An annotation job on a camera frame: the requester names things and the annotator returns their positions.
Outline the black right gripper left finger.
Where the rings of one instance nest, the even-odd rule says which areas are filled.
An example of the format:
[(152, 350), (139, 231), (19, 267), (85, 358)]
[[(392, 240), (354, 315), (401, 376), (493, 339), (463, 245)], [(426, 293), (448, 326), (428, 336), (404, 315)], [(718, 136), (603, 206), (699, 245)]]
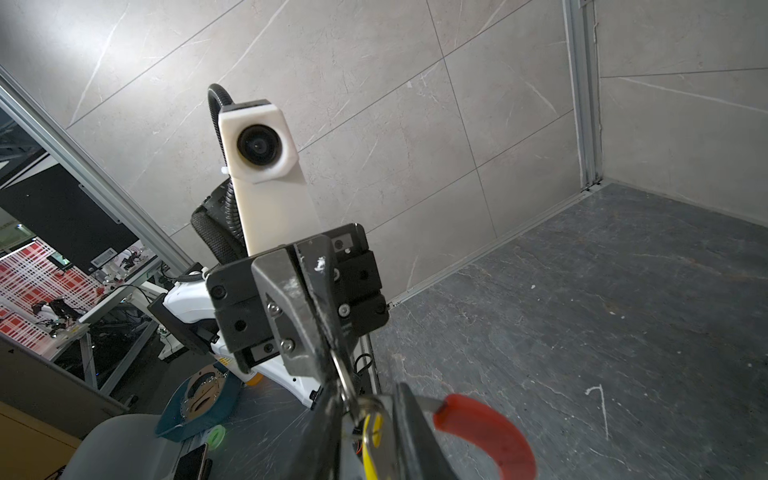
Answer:
[(314, 414), (282, 479), (336, 479), (345, 405), (338, 383), (319, 396)]

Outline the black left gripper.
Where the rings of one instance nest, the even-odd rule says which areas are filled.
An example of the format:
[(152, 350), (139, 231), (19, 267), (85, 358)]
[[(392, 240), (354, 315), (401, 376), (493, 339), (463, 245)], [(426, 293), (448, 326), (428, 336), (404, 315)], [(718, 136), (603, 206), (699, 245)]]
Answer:
[(389, 319), (357, 223), (217, 268), (206, 288), (219, 335), (243, 371), (281, 356), (289, 374), (326, 384), (335, 377), (332, 358), (349, 371), (358, 339)]

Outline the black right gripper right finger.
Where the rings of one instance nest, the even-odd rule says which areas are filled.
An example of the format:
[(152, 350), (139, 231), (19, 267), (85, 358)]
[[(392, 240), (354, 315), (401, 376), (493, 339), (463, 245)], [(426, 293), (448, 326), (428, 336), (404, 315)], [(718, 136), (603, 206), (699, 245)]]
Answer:
[(398, 383), (394, 390), (393, 422), (400, 479), (457, 479), (405, 383)]

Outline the yellow capped key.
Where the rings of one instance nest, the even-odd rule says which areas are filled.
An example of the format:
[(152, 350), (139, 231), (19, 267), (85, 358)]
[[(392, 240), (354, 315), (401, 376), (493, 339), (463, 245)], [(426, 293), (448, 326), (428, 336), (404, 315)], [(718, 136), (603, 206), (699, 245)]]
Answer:
[(369, 414), (363, 422), (361, 454), (365, 478), (368, 480), (386, 478), (379, 451), (382, 423), (382, 415), (379, 413)]

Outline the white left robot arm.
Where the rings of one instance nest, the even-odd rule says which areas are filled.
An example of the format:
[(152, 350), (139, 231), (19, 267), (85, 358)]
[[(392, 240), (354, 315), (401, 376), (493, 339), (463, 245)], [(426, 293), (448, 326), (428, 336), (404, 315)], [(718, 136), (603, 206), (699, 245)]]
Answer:
[(357, 223), (185, 276), (149, 309), (190, 350), (212, 354), (242, 381), (261, 374), (307, 407), (330, 358), (319, 342), (350, 353), (389, 320)]

